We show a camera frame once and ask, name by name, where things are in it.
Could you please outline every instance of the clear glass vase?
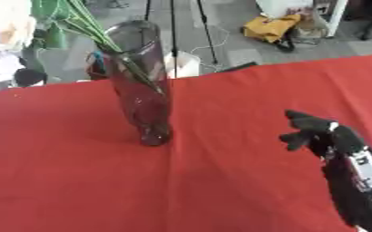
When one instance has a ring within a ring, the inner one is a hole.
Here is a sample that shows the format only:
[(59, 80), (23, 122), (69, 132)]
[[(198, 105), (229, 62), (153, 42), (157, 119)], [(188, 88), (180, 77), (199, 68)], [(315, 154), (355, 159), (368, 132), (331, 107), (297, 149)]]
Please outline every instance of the clear glass vase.
[[(148, 21), (135, 20), (107, 30), (124, 51), (103, 48), (103, 64), (120, 99), (129, 123), (141, 134), (141, 143), (159, 146), (171, 138), (171, 97), (162, 54), (160, 29)], [(148, 84), (141, 82), (148, 78)]]

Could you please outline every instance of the white container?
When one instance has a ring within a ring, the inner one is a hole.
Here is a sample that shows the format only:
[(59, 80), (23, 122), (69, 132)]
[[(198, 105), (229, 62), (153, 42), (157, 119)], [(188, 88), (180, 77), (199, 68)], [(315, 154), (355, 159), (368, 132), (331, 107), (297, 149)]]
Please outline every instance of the white container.
[[(170, 78), (175, 78), (174, 61), (172, 54), (169, 53), (165, 56), (166, 72)], [(201, 74), (201, 58), (185, 53), (179, 52), (178, 54), (178, 78), (199, 76)]]
[(313, 0), (257, 0), (263, 13), (271, 18), (286, 16), (289, 9), (304, 10), (313, 6)]

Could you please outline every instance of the red fabric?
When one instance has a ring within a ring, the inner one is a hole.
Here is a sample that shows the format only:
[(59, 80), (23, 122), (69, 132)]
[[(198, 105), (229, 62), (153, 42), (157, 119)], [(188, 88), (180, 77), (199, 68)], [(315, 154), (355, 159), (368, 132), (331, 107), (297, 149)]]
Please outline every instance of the red fabric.
[(352, 231), (285, 109), (372, 145), (372, 56), (173, 82), (171, 144), (146, 148), (106, 81), (0, 92), (0, 232)]

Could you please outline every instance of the robotic arm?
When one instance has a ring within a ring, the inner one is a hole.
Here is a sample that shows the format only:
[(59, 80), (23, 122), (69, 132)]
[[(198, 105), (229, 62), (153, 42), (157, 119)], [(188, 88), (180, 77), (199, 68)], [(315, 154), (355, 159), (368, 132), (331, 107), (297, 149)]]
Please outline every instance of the robotic arm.
[(297, 111), (286, 116), (298, 132), (284, 134), (288, 150), (307, 146), (321, 158), (336, 208), (352, 227), (372, 232), (372, 148), (336, 121)]

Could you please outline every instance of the tripod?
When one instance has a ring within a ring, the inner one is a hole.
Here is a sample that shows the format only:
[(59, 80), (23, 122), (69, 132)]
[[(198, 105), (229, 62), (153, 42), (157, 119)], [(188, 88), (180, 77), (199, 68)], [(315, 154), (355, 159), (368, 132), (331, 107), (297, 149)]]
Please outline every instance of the tripod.
[[(209, 31), (209, 27), (207, 25), (207, 15), (204, 13), (204, 8), (201, 0), (196, 0), (197, 5), (199, 7), (199, 11), (201, 14), (201, 20), (204, 25), (204, 30), (206, 32), (207, 40), (209, 42), (211, 55), (213, 58), (213, 64), (218, 64), (219, 61), (217, 60), (216, 52), (214, 51), (213, 41), (211, 40), (211, 35)], [(151, 7), (152, 7), (152, 0), (147, 0), (146, 3), (146, 12), (144, 19), (148, 21), (150, 19), (151, 14)], [(171, 32), (172, 32), (172, 56), (174, 59), (174, 66), (175, 66), (175, 77), (178, 76), (177, 74), (177, 67), (178, 67), (178, 54), (179, 54), (179, 48), (178, 48), (178, 42), (177, 42), (177, 34), (176, 34), (176, 13), (175, 13), (175, 4), (174, 0), (171, 0)]]

